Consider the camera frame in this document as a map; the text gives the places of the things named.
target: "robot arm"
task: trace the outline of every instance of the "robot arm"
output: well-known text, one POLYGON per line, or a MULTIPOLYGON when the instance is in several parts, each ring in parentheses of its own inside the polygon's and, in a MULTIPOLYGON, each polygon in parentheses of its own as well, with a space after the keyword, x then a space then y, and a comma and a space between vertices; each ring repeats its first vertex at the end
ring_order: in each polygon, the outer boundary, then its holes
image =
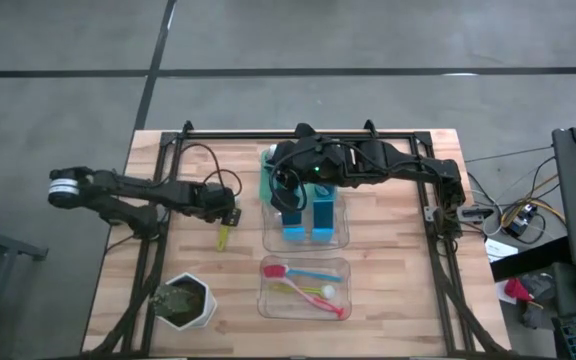
POLYGON ((465 202, 459 167, 454 160, 437 160, 404 154, 376 138, 338 141, 317 134, 307 124, 295 130, 297 142, 277 144, 268 163, 271 203, 282 212, 303 210, 295 190, 301 183, 356 188, 389 179, 432 183, 436 186, 439 235, 460 235, 457 208, 465 202))
POLYGON ((218 183, 162 181, 155 184, 87 167, 53 170, 50 179, 48 202, 53 206, 88 208, 110 224, 127 223, 135 236, 142 239, 153 238, 159 233, 155 205, 133 206, 116 196, 147 200, 208 223, 227 216, 235 207, 232 189, 218 183))

